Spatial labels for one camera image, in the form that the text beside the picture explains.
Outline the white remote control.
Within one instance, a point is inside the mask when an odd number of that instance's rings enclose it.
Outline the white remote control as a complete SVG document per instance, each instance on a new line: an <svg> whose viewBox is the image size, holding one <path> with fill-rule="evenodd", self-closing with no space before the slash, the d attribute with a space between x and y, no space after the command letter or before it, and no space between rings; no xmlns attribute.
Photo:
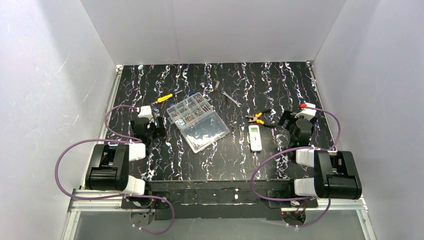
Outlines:
<svg viewBox="0 0 424 240"><path fill-rule="evenodd" d="M250 142L250 150L252 152L260 152L262 151L262 141L261 134L258 125L249 125L248 126L248 134L249 134L249 142Z"/></svg>

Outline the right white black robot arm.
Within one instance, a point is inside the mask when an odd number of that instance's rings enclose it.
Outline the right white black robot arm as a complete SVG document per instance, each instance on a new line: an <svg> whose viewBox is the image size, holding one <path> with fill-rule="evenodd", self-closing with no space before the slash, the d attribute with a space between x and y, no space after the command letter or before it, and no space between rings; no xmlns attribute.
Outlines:
<svg viewBox="0 0 424 240"><path fill-rule="evenodd" d="M324 150L310 147L315 116L284 111L278 124L289 131L288 159L313 169L313 177L293 181L294 194L302 197L357 200L362 195L362 184L350 151Z"/></svg>

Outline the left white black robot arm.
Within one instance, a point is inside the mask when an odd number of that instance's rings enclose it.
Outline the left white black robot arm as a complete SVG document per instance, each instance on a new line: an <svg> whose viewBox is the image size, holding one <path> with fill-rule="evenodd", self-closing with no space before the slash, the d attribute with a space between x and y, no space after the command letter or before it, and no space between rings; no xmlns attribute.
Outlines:
<svg viewBox="0 0 424 240"><path fill-rule="evenodd" d="M116 191L127 195L143 195L146 182L130 175L130 162L146 158L153 139L166 136L164 118L148 120L141 117L130 121L134 137L141 143L96 144L85 176L90 190Z"/></svg>

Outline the clear plastic screw box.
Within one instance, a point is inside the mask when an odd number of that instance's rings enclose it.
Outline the clear plastic screw box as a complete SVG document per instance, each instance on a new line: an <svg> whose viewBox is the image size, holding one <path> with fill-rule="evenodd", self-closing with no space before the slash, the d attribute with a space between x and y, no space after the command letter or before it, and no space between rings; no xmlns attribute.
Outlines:
<svg viewBox="0 0 424 240"><path fill-rule="evenodd" d="M224 138L229 128L200 92L173 103L166 109L169 121L175 124L194 153Z"/></svg>

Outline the silver open-end wrench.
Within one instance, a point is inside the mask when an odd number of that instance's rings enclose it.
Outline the silver open-end wrench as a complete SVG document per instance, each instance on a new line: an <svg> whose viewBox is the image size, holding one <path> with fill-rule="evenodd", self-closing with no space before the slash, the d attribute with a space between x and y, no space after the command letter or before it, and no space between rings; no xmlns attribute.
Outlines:
<svg viewBox="0 0 424 240"><path fill-rule="evenodd" d="M233 99L229 94L227 94L224 90L221 91L221 93L226 96L230 101L232 101L238 108L240 108L242 106L242 104L240 102L238 102L237 100Z"/></svg>

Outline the yellow handled screwdriver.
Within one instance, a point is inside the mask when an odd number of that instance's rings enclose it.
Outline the yellow handled screwdriver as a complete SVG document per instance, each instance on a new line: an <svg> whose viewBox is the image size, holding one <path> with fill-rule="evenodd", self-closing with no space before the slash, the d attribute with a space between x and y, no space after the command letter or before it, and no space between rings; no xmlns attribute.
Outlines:
<svg viewBox="0 0 424 240"><path fill-rule="evenodd" d="M182 90L179 90L177 92L173 92L173 93L169 93L165 96L161 96L158 99L156 99L154 102L150 103L150 105L155 105L155 104L161 104L164 103L165 101L168 101L169 99L175 97L177 94L181 93Z"/></svg>

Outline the orange handled pliers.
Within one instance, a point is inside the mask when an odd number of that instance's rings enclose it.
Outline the orange handled pliers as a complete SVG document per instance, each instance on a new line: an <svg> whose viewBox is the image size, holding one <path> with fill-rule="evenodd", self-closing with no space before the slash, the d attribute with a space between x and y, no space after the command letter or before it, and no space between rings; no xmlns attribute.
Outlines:
<svg viewBox="0 0 424 240"><path fill-rule="evenodd" d="M271 113L271 112L272 112L272 109L268 108L268 109L265 109L265 110L263 110L259 113L246 115L245 118L248 119L249 123L256 123L256 124L262 125L262 126L267 127L267 128L275 128L276 125L270 124L270 123L267 123L267 122L264 122L263 120L261 120L261 116L263 116L264 114L267 114L267 113Z"/></svg>

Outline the black front mounting rail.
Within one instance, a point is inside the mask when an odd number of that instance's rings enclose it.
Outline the black front mounting rail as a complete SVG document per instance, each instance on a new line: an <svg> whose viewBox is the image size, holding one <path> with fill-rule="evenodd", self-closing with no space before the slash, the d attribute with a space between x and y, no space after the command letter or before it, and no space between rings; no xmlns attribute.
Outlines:
<svg viewBox="0 0 424 240"><path fill-rule="evenodd" d="M256 180L155 180L147 183L147 194L168 199L176 219L282 219L281 209L289 202L269 198L295 197L293 181Z"/></svg>

